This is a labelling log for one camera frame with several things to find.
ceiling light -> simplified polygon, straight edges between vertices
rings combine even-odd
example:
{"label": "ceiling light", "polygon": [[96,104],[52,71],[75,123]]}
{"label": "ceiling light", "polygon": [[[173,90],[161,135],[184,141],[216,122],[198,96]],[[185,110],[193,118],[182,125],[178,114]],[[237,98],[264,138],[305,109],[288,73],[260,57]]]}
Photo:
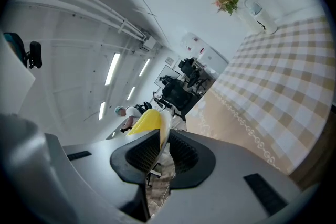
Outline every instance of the ceiling light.
{"label": "ceiling light", "polygon": [[99,118],[98,118],[99,121],[100,121],[100,120],[102,119],[102,117],[103,117],[104,107],[105,107],[105,102],[100,104]]}
{"label": "ceiling light", "polygon": [[120,54],[114,54],[113,59],[112,59],[112,63],[111,63],[110,69],[109,69],[109,72],[108,72],[107,77],[106,77],[105,85],[108,85],[108,84],[111,83],[113,72],[114,72],[114,70],[116,68],[116,65],[117,65],[117,62],[119,60],[119,57],[120,57]]}
{"label": "ceiling light", "polygon": [[146,68],[146,66],[148,65],[148,63],[149,63],[149,59],[147,60],[147,62],[145,63],[145,65],[143,66],[143,68],[142,68],[142,70],[141,70],[141,72],[140,72],[140,75],[139,75],[139,77],[142,75],[142,73],[145,71],[145,68]]}
{"label": "ceiling light", "polygon": [[130,92],[130,95],[127,97],[127,101],[128,101],[128,100],[130,100],[130,98],[131,98],[131,95],[132,95],[132,93],[133,93],[134,89],[135,89],[135,87],[133,87],[133,88],[132,88],[132,90],[131,90],[131,92]]}

fluorescent light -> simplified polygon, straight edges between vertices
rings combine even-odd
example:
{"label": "fluorescent light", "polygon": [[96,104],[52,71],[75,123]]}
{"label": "fluorescent light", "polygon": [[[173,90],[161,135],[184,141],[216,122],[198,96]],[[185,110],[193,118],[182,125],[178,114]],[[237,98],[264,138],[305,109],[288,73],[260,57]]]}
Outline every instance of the fluorescent light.
{"label": "fluorescent light", "polygon": [[143,68],[142,68],[142,70],[141,70],[141,72],[140,72],[140,75],[139,75],[139,77],[142,75],[142,73],[145,71],[145,68],[146,68],[146,66],[148,65],[148,63],[149,63],[149,59],[147,60],[147,62],[145,63],[145,65],[143,66]]}
{"label": "fluorescent light", "polygon": [[100,104],[99,118],[98,118],[99,121],[100,121],[100,120],[102,119],[102,117],[103,117],[104,107],[105,107],[105,102]]}
{"label": "fluorescent light", "polygon": [[114,72],[114,70],[116,68],[116,65],[117,65],[117,62],[119,60],[119,57],[120,57],[120,54],[114,54],[113,59],[112,59],[112,63],[111,63],[110,69],[109,69],[109,72],[108,72],[107,77],[106,77],[105,85],[108,85],[108,84],[111,83],[113,72]]}
{"label": "fluorescent light", "polygon": [[130,95],[127,97],[127,101],[128,101],[128,100],[130,100],[130,98],[131,98],[131,95],[132,95],[132,93],[133,93],[134,89],[135,89],[135,87],[133,87],[133,88],[132,88],[132,90],[131,90],[131,92],[130,92]]}

pink flower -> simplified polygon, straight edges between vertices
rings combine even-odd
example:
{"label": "pink flower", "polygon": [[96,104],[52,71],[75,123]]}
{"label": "pink flower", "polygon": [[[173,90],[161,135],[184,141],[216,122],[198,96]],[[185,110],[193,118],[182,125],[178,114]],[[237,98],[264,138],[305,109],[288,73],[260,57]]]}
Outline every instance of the pink flower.
{"label": "pink flower", "polygon": [[222,4],[219,0],[216,0],[215,3],[214,3],[217,7],[220,7]]}

person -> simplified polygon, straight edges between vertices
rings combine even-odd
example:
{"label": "person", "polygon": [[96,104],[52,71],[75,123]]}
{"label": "person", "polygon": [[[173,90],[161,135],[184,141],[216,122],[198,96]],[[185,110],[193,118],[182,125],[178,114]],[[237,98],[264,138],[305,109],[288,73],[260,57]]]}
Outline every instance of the person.
{"label": "person", "polygon": [[116,109],[114,111],[118,116],[121,116],[121,117],[126,116],[127,117],[126,123],[124,124],[124,126],[120,130],[121,132],[124,132],[124,131],[127,131],[128,129],[131,129],[137,123],[139,118],[141,117],[141,113],[139,112],[139,110],[137,110],[133,106],[129,106],[128,108],[124,108],[123,106],[118,106],[118,107],[116,107]]}

desk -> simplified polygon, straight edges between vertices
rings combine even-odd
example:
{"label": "desk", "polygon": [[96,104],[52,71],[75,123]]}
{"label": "desk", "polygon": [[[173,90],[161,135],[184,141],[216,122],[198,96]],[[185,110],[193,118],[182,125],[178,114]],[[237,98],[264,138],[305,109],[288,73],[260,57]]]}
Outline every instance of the desk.
{"label": "desk", "polygon": [[285,174],[319,138],[335,85],[325,17],[245,38],[225,71],[186,116],[189,132],[243,146]]}

